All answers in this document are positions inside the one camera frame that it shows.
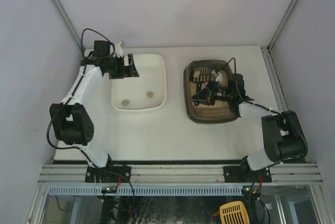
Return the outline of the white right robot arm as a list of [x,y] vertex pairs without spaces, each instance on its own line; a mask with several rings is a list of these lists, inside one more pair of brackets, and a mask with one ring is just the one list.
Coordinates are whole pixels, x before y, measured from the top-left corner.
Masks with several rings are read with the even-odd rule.
[[228,61],[198,60],[184,70],[184,100],[188,118],[199,124],[223,124],[248,119],[262,128],[263,147],[240,163],[244,174],[303,159],[308,143],[297,114],[258,104],[246,94],[242,74]]

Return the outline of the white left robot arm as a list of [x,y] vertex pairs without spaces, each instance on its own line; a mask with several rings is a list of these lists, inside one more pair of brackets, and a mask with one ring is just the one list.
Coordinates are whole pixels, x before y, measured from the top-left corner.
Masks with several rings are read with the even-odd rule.
[[106,36],[94,41],[93,50],[89,53],[85,52],[83,45],[80,48],[82,60],[76,80],[65,98],[59,103],[51,104],[49,108],[51,120],[47,127],[47,142],[54,149],[61,149],[51,142],[49,132],[53,131],[55,138],[65,144],[63,150],[79,150],[90,167],[111,172],[113,161],[94,139],[94,123],[85,105],[104,75],[108,75],[111,80],[140,75],[133,55],[123,55]]

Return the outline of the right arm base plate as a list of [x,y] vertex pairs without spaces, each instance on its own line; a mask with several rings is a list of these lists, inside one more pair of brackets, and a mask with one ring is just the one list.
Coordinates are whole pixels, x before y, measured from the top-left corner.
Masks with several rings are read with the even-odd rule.
[[243,171],[240,166],[224,166],[224,178],[226,183],[270,183],[272,177],[270,170]]

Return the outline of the black litter scoop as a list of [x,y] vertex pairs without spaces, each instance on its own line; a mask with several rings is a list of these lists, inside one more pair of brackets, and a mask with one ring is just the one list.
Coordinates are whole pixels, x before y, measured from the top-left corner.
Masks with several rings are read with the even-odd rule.
[[199,68],[194,68],[191,71],[191,73],[195,71],[200,71],[200,76],[194,82],[191,82],[191,81],[190,82],[196,85],[195,92],[199,92],[202,89],[202,85],[212,79],[213,75],[211,72],[213,71],[213,69],[209,67],[199,67]]

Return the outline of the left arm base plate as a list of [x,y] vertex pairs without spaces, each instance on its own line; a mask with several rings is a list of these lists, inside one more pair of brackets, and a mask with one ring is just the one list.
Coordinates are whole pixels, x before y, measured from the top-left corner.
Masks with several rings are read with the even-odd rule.
[[103,172],[102,169],[88,166],[85,174],[86,183],[126,183],[130,179],[130,166],[114,166],[111,172]]

